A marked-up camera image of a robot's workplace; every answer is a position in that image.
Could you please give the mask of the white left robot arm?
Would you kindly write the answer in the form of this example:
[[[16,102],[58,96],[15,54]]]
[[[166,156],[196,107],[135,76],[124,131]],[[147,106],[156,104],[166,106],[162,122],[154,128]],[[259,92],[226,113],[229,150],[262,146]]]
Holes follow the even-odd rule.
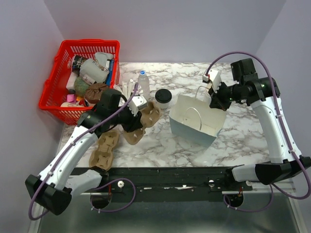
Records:
[[[31,197],[30,220],[38,220],[48,212],[60,215],[73,197],[88,190],[102,192],[107,188],[107,178],[96,168],[91,167],[74,178],[70,175],[92,144],[103,133],[111,132],[113,126],[121,125],[128,132],[142,128],[140,104],[133,101],[138,97],[138,84],[131,89],[129,97],[119,90],[107,89],[90,110],[80,115],[70,139],[56,157],[38,175],[30,174],[25,180]]]

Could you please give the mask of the light blue paper bag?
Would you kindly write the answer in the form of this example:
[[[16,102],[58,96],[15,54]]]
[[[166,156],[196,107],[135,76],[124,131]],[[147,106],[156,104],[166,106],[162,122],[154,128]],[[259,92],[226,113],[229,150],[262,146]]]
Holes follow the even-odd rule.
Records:
[[[179,94],[170,107],[171,132],[205,148],[210,147],[224,126],[227,112],[210,108],[211,101]]]

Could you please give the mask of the black cup lid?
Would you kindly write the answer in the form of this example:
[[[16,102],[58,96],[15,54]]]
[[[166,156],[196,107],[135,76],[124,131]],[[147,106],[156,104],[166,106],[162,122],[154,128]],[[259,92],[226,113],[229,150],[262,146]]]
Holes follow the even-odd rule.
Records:
[[[168,103],[172,100],[172,93],[165,88],[159,89],[155,93],[155,99],[159,103]]]

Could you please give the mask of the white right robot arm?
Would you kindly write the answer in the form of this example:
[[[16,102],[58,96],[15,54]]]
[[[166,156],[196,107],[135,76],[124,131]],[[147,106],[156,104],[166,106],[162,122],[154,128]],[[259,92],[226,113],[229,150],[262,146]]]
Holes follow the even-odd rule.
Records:
[[[285,120],[280,91],[274,79],[259,78],[252,59],[231,64],[236,84],[227,86],[216,70],[208,69],[203,75],[211,83],[210,108],[226,111],[232,102],[246,103],[255,111],[261,124],[269,151],[269,161],[232,168],[224,177],[224,186],[235,190],[241,182],[272,184],[292,178],[311,166],[310,157],[302,156]]]

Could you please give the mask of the white paper cup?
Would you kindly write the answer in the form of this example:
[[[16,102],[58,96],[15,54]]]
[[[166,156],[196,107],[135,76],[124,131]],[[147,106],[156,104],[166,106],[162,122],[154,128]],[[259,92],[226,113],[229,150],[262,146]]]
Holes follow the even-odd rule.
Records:
[[[159,100],[156,101],[156,105],[158,108],[160,108],[161,110],[165,110],[168,109],[170,106],[171,101],[165,101],[165,102],[160,102]]]

